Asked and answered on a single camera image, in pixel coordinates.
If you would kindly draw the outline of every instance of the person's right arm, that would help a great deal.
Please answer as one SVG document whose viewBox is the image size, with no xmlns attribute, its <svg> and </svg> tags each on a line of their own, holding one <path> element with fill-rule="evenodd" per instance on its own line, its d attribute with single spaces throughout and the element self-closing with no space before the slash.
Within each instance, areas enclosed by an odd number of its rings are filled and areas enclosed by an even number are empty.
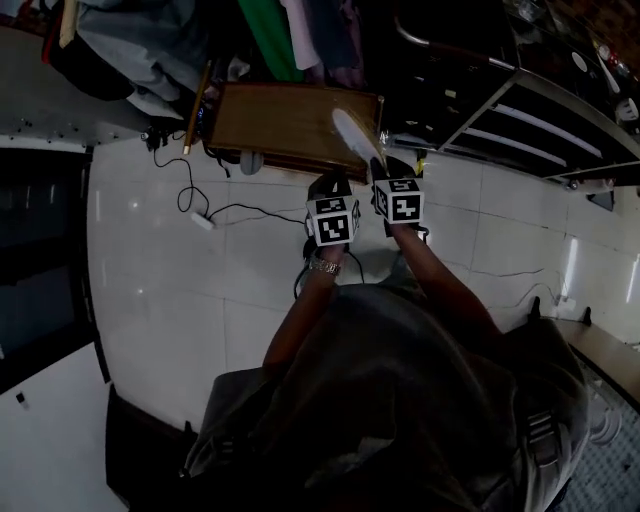
<svg viewBox="0 0 640 512">
<path fill-rule="evenodd" d="M 472 345 L 474 340 L 501 334 L 480 300 L 444 266 L 413 229 L 406 224 L 394 224 L 391 233 L 435 314 L 456 339 Z"/>
</svg>

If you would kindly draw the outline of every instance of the wall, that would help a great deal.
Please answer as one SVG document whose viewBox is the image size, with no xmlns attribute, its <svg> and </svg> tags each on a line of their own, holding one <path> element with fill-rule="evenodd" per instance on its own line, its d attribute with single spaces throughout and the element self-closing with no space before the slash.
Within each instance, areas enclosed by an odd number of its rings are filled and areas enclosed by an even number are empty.
<svg viewBox="0 0 640 512">
<path fill-rule="evenodd" d="M 548 0 L 592 31 L 640 74 L 640 0 Z"/>
<path fill-rule="evenodd" d="M 0 511 L 126 510 L 106 485 L 108 392 L 88 345 L 0 396 Z"/>
<path fill-rule="evenodd" d="M 93 98 L 43 64 L 42 42 L 0 27 L 0 135 L 95 145 L 144 131 L 148 117 L 126 100 Z"/>
</svg>

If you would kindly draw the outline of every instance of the gray wall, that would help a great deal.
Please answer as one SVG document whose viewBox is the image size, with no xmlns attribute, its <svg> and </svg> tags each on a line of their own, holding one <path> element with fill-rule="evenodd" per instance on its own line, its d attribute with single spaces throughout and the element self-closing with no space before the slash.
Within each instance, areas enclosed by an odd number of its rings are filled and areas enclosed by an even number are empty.
<svg viewBox="0 0 640 512">
<path fill-rule="evenodd" d="M 0 136 L 95 145 L 144 131 L 148 118 L 126 100 L 92 98 L 43 64 L 42 42 L 38 36 L 0 27 Z M 25 126 L 22 119 L 33 126 Z"/>
</svg>

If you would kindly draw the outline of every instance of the white cabinet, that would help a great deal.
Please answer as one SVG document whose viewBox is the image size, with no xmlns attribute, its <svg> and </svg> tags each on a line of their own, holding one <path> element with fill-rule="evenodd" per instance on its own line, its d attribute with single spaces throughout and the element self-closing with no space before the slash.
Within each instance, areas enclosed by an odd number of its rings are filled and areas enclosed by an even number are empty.
<svg viewBox="0 0 640 512">
<path fill-rule="evenodd" d="M 106 484 L 108 394 L 91 344 L 0 396 L 0 511 L 126 510 Z"/>
</svg>

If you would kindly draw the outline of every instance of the person's left arm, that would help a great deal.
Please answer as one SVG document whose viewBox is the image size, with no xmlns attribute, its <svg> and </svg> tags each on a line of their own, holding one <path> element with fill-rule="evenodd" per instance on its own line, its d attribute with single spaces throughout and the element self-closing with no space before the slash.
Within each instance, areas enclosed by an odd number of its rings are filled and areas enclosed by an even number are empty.
<svg viewBox="0 0 640 512">
<path fill-rule="evenodd" d="M 342 265 L 344 249 L 344 245 L 325 247 L 321 251 L 320 257 L 331 263 Z M 335 280 L 336 277 L 327 272 L 310 271 L 302 292 L 291 306 L 267 349 L 263 366 L 293 360 L 302 342 L 326 311 L 331 300 Z"/>
</svg>

